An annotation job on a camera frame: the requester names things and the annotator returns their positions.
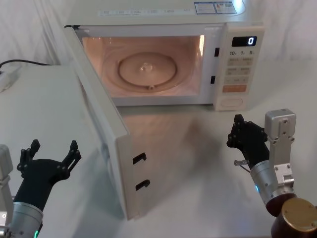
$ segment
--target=white curtain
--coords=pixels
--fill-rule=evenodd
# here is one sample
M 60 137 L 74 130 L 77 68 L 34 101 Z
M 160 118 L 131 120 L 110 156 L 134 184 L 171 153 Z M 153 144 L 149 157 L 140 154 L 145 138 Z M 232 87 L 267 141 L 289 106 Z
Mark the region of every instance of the white curtain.
M 59 64 L 59 28 L 75 0 L 0 0 L 0 62 Z M 251 0 L 266 26 L 261 60 L 317 60 L 317 0 Z

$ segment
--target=microwave control panel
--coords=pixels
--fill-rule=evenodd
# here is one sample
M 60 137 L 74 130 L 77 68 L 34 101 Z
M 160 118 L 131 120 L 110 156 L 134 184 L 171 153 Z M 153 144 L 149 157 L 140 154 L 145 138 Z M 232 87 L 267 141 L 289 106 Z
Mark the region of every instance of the microwave control panel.
M 215 79 L 216 111 L 245 109 L 263 35 L 262 25 L 227 23 Z

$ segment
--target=open microwave door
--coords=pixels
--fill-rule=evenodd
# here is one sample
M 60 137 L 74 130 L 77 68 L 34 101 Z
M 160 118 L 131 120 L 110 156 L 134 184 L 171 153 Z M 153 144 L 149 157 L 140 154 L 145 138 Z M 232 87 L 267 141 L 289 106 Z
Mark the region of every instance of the open microwave door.
M 106 153 L 109 175 L 117 190 L 123 212 L 127 219 L 131 219 L 138 215 L 138 207 L 130 133 L 94 71 L 74 29 L 64 28 L 63 33 L 67 56 L 78 75 L 84 101 L 103 145 L 101 152 L 103 156 Z

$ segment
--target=gold lid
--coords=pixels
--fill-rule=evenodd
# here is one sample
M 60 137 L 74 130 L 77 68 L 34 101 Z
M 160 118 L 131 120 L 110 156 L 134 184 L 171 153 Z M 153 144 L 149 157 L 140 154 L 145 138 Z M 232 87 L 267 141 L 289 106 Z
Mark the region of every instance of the gold lid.
M 287 200 L 282 206 L 282 216 L 288 225 L 300 232 L 317 229 L 317 209 L 304 199 Z

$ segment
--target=digital display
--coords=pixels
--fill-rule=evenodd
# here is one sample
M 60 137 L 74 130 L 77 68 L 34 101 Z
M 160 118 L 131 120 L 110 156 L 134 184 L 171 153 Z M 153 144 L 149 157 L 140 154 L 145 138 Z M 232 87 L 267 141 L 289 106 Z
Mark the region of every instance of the digital display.
M 232 47 L 255 46 L 257 43 L 256 36 L 236 36 L 233 37 Z

